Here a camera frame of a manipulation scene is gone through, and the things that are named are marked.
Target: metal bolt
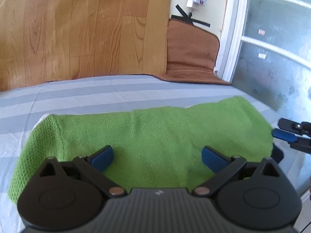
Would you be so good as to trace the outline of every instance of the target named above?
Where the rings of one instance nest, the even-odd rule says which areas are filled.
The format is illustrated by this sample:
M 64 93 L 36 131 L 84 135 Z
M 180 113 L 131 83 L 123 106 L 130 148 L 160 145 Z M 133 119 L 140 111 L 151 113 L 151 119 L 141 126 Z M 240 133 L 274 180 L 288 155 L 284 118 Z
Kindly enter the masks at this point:
M 211 190 L 208 187 L 197 187 L 194 192 L 198 195 L 207 195 Z
M 112 187 L 109 189 L 111 195 L 121 195 L 124 194 L 125 190 L 122 187 Z

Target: striped bed sheet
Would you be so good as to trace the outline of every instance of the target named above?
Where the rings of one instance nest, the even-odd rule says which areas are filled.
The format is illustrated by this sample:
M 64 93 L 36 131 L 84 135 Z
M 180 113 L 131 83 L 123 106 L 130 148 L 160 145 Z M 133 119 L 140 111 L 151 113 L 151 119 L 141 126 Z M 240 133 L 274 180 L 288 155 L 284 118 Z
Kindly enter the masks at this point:
M 32 128 L 44 114 L 108 113 L 161 106 L 189 107 L 236 95 L 248 100 L 272 126 L 276 126 L 280 118 L 276 112 L 232 86 L 172 83 L 148 75 L 115 75 L 49 82 L 0 93 L 0 232 L 16 233 L 24 228 L 16 206 L 8 199 L 7 191 L 21 149 Z M 285 152 L 285 159 L 280 163 L 282 169 L 302 193 L 311 173 L 310 166 L 305 166 L 308 157 L 289 149 L 287 143 L 276 143 Z

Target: white sticker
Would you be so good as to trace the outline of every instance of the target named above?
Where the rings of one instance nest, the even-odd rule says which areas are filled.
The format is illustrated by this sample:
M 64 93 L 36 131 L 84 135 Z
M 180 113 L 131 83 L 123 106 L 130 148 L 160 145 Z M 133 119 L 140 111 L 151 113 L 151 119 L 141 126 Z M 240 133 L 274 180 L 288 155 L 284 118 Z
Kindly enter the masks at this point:
M 267 57 L 267 54 L 259 53 L 258 57 L 264 60 Z
M 265 31 L 264 30 L 262 30 L 262 29 L 259 29 L 259 31 L 258 31 L 258 34 L 260 34 L 260 35 L 265 35 Z

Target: green cloth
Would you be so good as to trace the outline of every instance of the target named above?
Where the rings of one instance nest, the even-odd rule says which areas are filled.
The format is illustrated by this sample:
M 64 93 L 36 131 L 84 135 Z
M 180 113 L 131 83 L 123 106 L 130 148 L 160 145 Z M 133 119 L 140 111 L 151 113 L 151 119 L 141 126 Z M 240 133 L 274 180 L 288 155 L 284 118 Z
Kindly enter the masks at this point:
M 132 187 L 187 187 L 213 176 L 201 160 L 205 145 L 227 156 L 261 161 L 272 150 L 271 126 L 244 98 L 189 108 L 160 107 L 131 112 L 49 115 L 31 132 L 8 195 L 19 195 L 47 156 L 70 161 L 107 144 L 114 161 L 104 172 L 127 191 Z

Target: blue pad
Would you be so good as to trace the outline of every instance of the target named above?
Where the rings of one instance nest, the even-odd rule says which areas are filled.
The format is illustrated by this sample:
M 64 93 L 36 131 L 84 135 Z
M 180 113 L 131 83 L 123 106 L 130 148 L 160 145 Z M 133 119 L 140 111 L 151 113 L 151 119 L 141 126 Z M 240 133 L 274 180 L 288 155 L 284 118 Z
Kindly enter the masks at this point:
M 220 172 L 227 166 L 226 160 L 205 147 L 202 149 L 202 161 L 214 173 Z
M 114 151 L 112 147 L 108 147 L 95 158 L 91 159 L 90 165 L 96 170 L 103 172 L 105 171 L 114 160 Z
M 298 141 L 298 138 L 295 136 L 295 134 L 280 129 L 274 129 L 272 131 L 272 136 L 284 140 L 288 143 L 294 143 Z

